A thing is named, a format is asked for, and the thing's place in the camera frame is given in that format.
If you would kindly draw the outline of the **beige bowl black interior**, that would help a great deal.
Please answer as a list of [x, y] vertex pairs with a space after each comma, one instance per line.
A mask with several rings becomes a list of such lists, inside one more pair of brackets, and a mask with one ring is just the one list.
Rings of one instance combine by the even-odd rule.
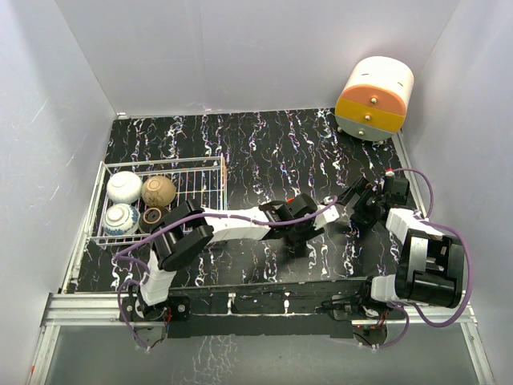
[[143, 183], [141, 197], [148, 207], [168, 206], [176, 198], [176, 186], [166, 176], [151, 176]]

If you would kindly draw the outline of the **brown patterned ceramic bowl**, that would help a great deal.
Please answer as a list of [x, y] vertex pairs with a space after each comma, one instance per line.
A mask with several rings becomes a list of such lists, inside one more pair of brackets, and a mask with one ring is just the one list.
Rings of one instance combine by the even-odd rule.
[[169, 210], [163, 206], [146, 209], [139, 217], [139, 232], [142, 234], [150, 233], [151, 227], [159, 223], [168, 213]]

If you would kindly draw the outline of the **blue floral porcelain bowl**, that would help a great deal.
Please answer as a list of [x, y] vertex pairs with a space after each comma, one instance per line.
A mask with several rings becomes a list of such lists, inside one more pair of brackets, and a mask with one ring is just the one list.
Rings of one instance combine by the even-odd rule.
[[131, 205], [112, 205], [104, 214], [103, 231], [108, 236], [135, 234], [139, 228], [139, 218], [139, 211]]

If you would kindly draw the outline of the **white ceramic bowl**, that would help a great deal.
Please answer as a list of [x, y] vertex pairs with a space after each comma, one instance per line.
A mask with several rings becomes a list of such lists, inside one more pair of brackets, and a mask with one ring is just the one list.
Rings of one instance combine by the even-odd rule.
[[143, 182], [133, 172], [122, 171], [113, 174], [107, 182], [107, 196], [115, 204], [132, 204], [141, 194]]

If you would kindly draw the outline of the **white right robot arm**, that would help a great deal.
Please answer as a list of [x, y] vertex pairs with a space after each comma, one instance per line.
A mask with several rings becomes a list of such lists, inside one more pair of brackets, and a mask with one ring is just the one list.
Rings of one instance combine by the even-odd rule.
[[387, 302], [421, 302], [454, 309], [461, 301], [465, 267], [462, 242], [430, 225], [407, 205], [410, 182], [400, 176], [386, 176], [383, 186], [374, 187], [358, 177], [337, 203], [351, 201], [352, 225], [362, 233], [377, 223], [401, 243], [402, 251], [394, 274], [369, 277], [357, 298], [358, 311], [376, 318]]

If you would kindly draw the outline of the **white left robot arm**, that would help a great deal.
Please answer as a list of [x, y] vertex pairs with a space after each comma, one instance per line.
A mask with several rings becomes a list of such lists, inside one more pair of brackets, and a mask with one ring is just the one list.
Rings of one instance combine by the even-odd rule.
[[176, 272], [211, 244], [283, 239], [297, 247], [323, 234], [325, 226], [339, 218], [336, 203], [336, 197], [327, 197], [317, 204], [307, 194], [238, 210], [204, 208], [195, 200], [183, 202], [151, 228], [149, 271], [139, 286], [134, 309], [143, 318], [160, 318]]

